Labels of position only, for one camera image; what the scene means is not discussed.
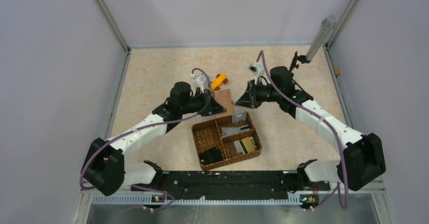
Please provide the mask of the brown leather card holder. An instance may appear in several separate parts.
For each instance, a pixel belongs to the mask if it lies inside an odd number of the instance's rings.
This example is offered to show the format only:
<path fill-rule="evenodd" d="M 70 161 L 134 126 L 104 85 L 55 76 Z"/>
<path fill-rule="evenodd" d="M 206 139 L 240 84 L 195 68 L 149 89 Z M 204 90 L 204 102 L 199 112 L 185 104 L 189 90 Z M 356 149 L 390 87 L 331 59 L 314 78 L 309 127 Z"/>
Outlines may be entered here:
<path fill-rule="evenodd" d="M 215 91 L 214 99 L 226 109 L 226 112 L 217 114 L 216 118 L 230 116 L 233 114 L 233 102 L 230 89 L 221 89 Z"/>

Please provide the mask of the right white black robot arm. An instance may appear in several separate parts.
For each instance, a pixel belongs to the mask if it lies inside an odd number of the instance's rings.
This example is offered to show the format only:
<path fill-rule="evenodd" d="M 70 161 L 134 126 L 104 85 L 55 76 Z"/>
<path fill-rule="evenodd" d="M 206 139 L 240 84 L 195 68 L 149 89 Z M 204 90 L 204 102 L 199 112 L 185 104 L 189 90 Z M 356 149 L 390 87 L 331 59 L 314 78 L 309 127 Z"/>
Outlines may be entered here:
<path fill-rule="evenodd" d="M 340 160 L 301 163 L 296 176 L 298 186 L 311 189 L 317 182 L 343 183 L 358 191 L 386 171 L 382 142 L 374 133 L 365 135 L 342 123 L 324 110 L 306 91 L 296 89 L 293 74 L 284 66 L 270 70 L 270 81 L 263 83 L 263 67 L 252 63 L 255 78 L 248 81 L 244 94 L 235 105 L 256 109 L 264 102 L 275 102 L 294 119 L 312 128 L 331 144 Z"/>

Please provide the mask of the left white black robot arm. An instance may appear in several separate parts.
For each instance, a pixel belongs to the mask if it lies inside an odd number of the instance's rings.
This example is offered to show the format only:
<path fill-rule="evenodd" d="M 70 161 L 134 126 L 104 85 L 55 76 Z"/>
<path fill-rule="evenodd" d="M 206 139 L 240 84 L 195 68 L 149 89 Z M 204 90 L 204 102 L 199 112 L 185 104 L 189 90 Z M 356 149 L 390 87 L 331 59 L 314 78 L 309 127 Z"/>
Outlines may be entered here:
<path fill-rule="evenodd" d="M 81 188 L 87 188 L 83 185 L 87 181 L 90 189 L 95 188 L 105 196 L 114 194 L 123 186 L 137 184 L 144 184 L 150 190 L 159 189 L 162 176 L 156 173 L 154 164 L 126 166 L 126 159 L 151 140 L 170 132 L 185 120 L 185 114 L 193 118 L 225 111 L 226 108 L 208 89 L 198 89 L 192 94 L 190 84 L 175 83 L 166 101 L 143 121 L 109 140 L 97 138 L 91 143 L 79 177 Z"/>

